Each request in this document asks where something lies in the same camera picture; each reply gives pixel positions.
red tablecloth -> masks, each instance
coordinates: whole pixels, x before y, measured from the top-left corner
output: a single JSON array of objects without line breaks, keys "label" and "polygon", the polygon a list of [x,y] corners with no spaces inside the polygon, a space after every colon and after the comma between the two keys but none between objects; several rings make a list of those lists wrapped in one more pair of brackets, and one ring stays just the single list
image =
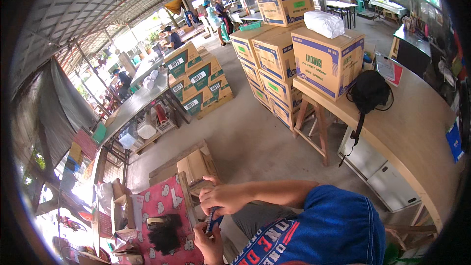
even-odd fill
[{"label": "red tablecloth", "polygon": [[[175,190],[175,197],[178,205],[173,206],[172,189]],[[200,250],[195,247],[192,240],[193,230],[188,220],[186,212],[185,200],[181,190],[178,175],[148,188],[139,193],[144,196],[144,204],[142,208],[142,232],[138,234],[138,238],[133,241],[140,245],[141,253],[144,255],[145,264],[164,265],[202,265],[203,255]],[[160,251],[155,251],[153,245],[149,243],[147,234],[146,220],[156,216],[166,214],[180,214],[183,226],[178,229],[181,247],[176,249],[173,255],[162,256]]]}]

person's hand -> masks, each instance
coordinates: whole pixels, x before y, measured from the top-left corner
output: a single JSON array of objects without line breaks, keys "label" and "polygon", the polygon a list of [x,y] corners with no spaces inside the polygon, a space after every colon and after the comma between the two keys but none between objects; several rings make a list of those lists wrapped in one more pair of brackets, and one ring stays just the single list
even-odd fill
[{"label": "person's hand", "polygon": [[203,230],[206,229],[206,225],[206,222],[201,222],[193,229],[195,232],[195,245],[203,254],[205,265],[223,265],[224,261],[222,256],[224,248],[221,238],[221,228],[219,228],[218,223],[215,223],[212,228],[213,238],[209,238],[209,235],[206,235]]},{"label": "person's hand", "polygon": [[215,187],[203,187],[200,191],[203,212],[209,215],[212,207],[221,207],[214,212],[213,220],[222,215],[234,214],[252,200],[244,184],[222,185],[214,176],[203,176],[203,179],[210,180],[215,185]]}]

backpack strap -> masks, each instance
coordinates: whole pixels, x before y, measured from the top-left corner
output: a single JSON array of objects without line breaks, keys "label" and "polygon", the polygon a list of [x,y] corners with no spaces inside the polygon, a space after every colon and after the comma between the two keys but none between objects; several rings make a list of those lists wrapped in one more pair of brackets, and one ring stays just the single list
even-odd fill
[{"label": "backpack strap", "polygon": [[342,166],[343,161],[345,160],[345,157],[350,156],[352,151],[353,151],[353,147],[358,144],[358,139],[360,137],[360,132],[361,132],[361,129],[363,127],[363,122],[364,121],[365,121],[365,114],[360,113],[360,121],[358,121],[358,125],[356,126],[356,130],[352,131],[352,133],[350,134],[350,138],[354,139],[355,143],[353,144],[352,149],[350,150],[350,153],[348,155],[343,155],[343,158],[339,163],[339,168],[340,168],[340,166]]}]

white label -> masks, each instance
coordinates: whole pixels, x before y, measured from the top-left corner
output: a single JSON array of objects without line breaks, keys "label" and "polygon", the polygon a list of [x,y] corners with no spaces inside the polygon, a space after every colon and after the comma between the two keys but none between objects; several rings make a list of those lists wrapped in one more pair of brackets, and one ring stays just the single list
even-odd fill
[{"label": "white label", "polygon": [[176,66],[180,65],[181,63],[183,63],[183,58],[179,58],[178,60],[176,60],[173,63],[169,64],[168,67],[169,67],[169,69],[173,69]]},{"label": "white label", "polygon": [[197,74],[196,76],[194,76],[193,78],[190,79],[191,83],[196,83],[198,80],[200,79],[203,79],[204,77],[206,77],[206,73],[203,71],[199,74]]},{"label": "white label", "polygon": [[209,87],[209,90],[210,90],[211,92],[213,92],[214,90],[216,90],[216,89],[218,89],[218,88],[220,88],[220,87],[221,87],[221,84],[217,83],[217,84],[215,84],[215,85]]},{"label": "white label", "polygon": [[179,83],[175,85],[175,87],[172,88],[173,92],[177,93],[177,91],[181,90],[183,88],[183,84]]},{"label": "white label", "polygon": [[198,103],[199,103],[198,100],[195,99],[191,103],[188,103],[187,105],[185,105],[184,108],[186,110],[189,110],[189,109],[193,108],[194,106],[196,106]]}]

white plastic bag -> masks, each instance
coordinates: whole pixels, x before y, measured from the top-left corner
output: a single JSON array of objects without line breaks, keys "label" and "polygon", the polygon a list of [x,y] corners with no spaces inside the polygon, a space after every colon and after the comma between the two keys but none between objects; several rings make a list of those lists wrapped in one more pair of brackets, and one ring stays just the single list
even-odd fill
[{"label": "white plastic bag", "polygon": [[304,23],[309,30],[330,39],[345,33],[343,20],[339,16],[322,11],[306,12],[304,14]]},{"label": "white plastic bag", "polygon": [[157,76],[158,76],[158,75],[159,75],[159,71],[157,71],[157,70],[152,70],[152,72],[150,72],[149,77],[150,77],[150,79],[155,80],[155,79],[157,79]]},{"label": "white plastic bag", "polygon": [[147,77],[145,77],[144,81],[142,82],[142,85],[144,85],[145,88],[150,90],[154,87],[154,82],[152,81],[152,79],[149,76],[147,76]]}]

